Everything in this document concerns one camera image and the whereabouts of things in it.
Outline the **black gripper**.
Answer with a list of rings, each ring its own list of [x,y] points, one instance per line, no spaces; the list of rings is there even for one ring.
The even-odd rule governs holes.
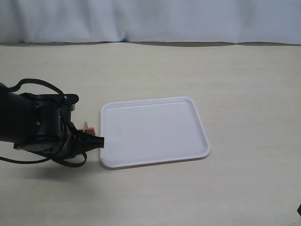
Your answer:
[[[94,148],[104,148],[105,138],[80,132],[72,121],[63,120],[63,141],[54,153],[55,160],[67,160],[87,155]]]

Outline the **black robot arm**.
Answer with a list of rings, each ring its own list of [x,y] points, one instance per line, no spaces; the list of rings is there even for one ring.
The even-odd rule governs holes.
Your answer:
[[[53,90],[54,94],[16,92],[24,84],[36,84]],[[54,85],[39,79],[22,79],[15,86],[0,85],[0,139],[13,143],[14,149],[42,156],[68,167],[68,159],[104,148],[105,139],[76,129],[71,113],[79,101],[76,94],[65,94]]]

